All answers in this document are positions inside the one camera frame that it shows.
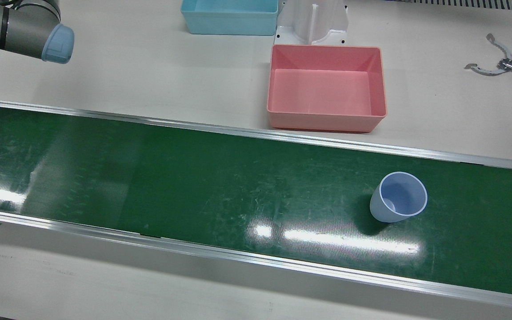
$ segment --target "white bracket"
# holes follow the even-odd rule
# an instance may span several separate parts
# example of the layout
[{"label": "white bracket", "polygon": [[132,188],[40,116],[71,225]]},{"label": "white bracket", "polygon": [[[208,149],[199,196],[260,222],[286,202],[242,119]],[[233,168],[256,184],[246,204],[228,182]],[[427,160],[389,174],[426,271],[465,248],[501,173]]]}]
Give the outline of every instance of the white bracket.
[{"label": "white bracket", "polygon": [[349,20],[343,0],[285,0],[280,8],[275,44],[345,43]]}]

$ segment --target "light blue end cap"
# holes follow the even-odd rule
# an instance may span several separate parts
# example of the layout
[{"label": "light blue end cap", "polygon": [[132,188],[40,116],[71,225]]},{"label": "light blue end cap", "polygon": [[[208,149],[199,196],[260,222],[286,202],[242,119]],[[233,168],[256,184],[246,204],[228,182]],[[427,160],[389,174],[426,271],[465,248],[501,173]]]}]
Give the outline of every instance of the light blue end cap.
[{"label": "light blue end cap", "polygon": [[57,24],[48,36],[47,43],[44,44],[41,60],[67,63],[71,60],[74,46],[74,31],[63,24]]}]

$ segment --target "white table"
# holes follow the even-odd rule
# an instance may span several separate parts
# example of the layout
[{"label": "white table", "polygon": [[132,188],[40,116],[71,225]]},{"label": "white table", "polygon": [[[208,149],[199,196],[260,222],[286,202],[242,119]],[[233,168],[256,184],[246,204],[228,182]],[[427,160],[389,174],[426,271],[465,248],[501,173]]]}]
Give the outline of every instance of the white table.
[{"label": "white table", "polygon": [[[63,23],[76,33],[72,60],[58,65],[0,51],[0,100],[271,129],[266,95],[273,37],[191,35],[179,5],[62,1]],[[388,116],[370,134],[305,134],[512,159],[512,75],[485,77],[463,69],[467,63],[493,68],[502,58],[485,39],[489,32],[512,50],[512,12],[373,0],[348,5],[346,44],[382,48]],[[165,258],[157,251],[3,225],[0,316],[512,316],[506,308],[250,266],[208,272],[211,261],[176,274],[166,266],[177,258]],[[235,272],[241,276],[223,280]],[[311,283],[304,292],[302,281]],[[420,304],[404,296],[425,307],[405,310],[401,303]],[[375,297],[394,302],[377,304]]]}]

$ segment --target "metal gripper tool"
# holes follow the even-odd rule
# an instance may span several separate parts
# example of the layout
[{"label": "metal gripper tool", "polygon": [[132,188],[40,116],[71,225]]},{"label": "metal gripper tool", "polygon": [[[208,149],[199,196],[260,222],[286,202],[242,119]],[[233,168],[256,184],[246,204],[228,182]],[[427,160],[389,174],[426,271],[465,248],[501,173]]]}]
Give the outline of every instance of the metal gripper tool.
[{"label": "metal gripper tool", "polygon": [[511,51],[509,51],[508,48],[505,47],[502,43],[497,42],[495,40],[495,37],[492,34],[488,34],[486,38],[487,38],[487,40],[489,40],[490,43],[492,43],[492,45],[495,45],[496,47],[501,49],[501,51],[503,51],[503,53],[505,55],[505,58],[502,59],[501,61],[499,61],[498,65],[497,65],[498,69],[497,70],[481,69],[475,63],[470,63],[470,64],[466,65],[465,69],[471,69],[471,70],[479,73],[480,75],[486,75],[486,76],[497,76],[497,75],[500,75],[502,73],[506,73],[508,71],[512,71],[512,54],[511,54]]}]

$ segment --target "blue plastic bin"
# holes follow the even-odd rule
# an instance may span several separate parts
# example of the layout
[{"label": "blue plastic bin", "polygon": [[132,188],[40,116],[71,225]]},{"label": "blue plastic bin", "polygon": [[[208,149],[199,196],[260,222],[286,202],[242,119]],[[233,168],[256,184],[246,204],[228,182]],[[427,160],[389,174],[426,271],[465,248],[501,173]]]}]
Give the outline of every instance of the blue plastic bin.
[{"label": "blue plastic bin", "polygon": [[278,0],[183,0],[192,34],[274,35]]}]

